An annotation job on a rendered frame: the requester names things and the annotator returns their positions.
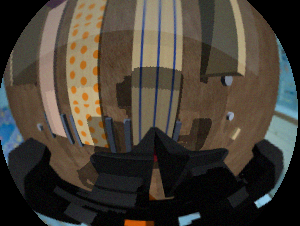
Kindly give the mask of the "beige strip with blue lines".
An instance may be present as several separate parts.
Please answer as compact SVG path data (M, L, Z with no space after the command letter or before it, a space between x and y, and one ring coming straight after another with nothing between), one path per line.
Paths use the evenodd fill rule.
M131 118L133 145L137 145L157 126L171 138L174 133L182 49L162 45L133 44L131 63Z

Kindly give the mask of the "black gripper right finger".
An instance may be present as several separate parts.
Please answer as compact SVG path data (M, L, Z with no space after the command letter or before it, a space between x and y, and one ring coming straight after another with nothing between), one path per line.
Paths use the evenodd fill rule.
M182 183L182 179L186 177L187 171L192 167L222 161L227 158L228 151L230 151L224 148L187 150L157 126L154 129L154 148L157 153L165 198L174 197L174 190L177 189L179 183Z

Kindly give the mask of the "tan strip with orange polka dots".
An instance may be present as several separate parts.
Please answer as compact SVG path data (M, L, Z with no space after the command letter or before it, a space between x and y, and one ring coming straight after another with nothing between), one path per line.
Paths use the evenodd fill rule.
M102 114L101 47L66 56L66 82L72 116L82 144L109 148Z

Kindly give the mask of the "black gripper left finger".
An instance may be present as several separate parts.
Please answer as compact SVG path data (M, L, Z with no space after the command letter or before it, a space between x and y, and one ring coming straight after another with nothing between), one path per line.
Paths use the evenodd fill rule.
M154 165L154 129L155 126L151 126L142 141L138 142L129 153L104 153L104 151L93 153L89 159L94 169L98 174L143 178L145 193L150 193Z

